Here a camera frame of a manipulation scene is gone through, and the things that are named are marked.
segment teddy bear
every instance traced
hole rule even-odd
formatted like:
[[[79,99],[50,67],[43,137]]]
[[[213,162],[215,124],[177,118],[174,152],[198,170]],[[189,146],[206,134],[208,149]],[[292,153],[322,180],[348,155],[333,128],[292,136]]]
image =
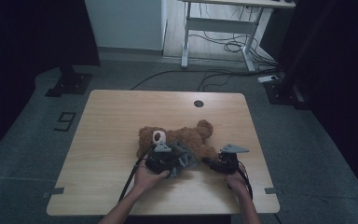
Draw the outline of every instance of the teddy bear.
[[[166,134],[166,143],[181,142],[196,157],[198,161],[207,157],[213,161],[218,160],[218,153],[213,147],[205,145],[205,140],[213,133],[213,125],[206,119],[202,119],[197,123],[195,128],[181,128],[175,131],[166,131],[159,127],[145,126],[139,130],[139,148],[136,156],[141,157],[142,153],[152,147],[153,133],[155,131],[163,131]]]

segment forearm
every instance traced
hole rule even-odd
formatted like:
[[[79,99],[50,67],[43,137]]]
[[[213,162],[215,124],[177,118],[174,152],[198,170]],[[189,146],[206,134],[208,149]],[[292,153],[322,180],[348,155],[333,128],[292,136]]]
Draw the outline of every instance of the forearm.
[[[99,224],[124,223],[136,201],[142,196],[140,190],[132,189],[101,221]]]
[[[236,190],[236,195],[240,203],[242,223],[245,224],[259,224],[260,218],[255,210],[255,205],[247,188]]]

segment table top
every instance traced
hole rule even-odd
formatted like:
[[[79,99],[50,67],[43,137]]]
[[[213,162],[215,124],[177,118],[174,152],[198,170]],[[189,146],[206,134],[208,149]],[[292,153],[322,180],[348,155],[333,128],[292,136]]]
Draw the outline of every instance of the table top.
[[[286,3],[283,0],[180,0],[182,2],[190,3],[207,3],[207,4],[221,4],[221,5],[235,5],[248,7],[280,7],[280,8],[294,8],[296,4],[292,1]]]
[[[196,107],[195,101],[203,107]],[[138,131],[144,126],[166,130],[195,127],[200,119],[213,125],[206,144],[219,150],[228,143],[250,150],[238,154],[254,191],[258,213],[277,213],[273,188],[255,126],[239,93],[174,91],[93,91],[62,167],[47,212],[51,216],[105,215],[112,209],[135,164]],[[179,176],[163,179],[131,210],[132,215],[222,215],[240,212],[221,174],[203,163]]]

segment desk leg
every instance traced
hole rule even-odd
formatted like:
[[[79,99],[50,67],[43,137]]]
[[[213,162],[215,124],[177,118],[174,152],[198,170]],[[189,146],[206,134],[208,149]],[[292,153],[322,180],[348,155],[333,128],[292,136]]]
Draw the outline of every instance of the desk leg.
[[[254,66],[253,61],[252,61],[253,57],[252,57],[252,54],[250,52],[250,48],[251,48],[252,42],[253,42],[253,40],[255,38],[255,32],[257,31],[257,27],[258,27],[258,24],[260,22],[261,14],[263,13],[263,9],[264,8],[261,7],[258,10],[257,17],[256,17],[256,19],[254,21],[252,31],[250,33],[251,36],[249,36],[248,41],[246,41],[245,48],[242,49],[242,54],[243,54],[243,57],[245,58],[246,65],[248,66],[249,72],[255,72],[255,66]]]
[[[190,11],[191,11],[191,3],[188,3],[187,15],[186,15],[186,26],[185,26],[185,42],[183,43],[183,49],[182,49],[182,68],[187,68],[187,59],[188,59],[188,22],[190,21]]]

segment white wall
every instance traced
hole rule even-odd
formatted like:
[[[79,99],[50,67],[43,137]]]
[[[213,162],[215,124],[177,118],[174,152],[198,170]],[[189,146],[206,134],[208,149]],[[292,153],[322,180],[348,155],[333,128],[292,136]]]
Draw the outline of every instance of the white wall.
[[[86,0],[98,47],[162,50],[167,0]]]

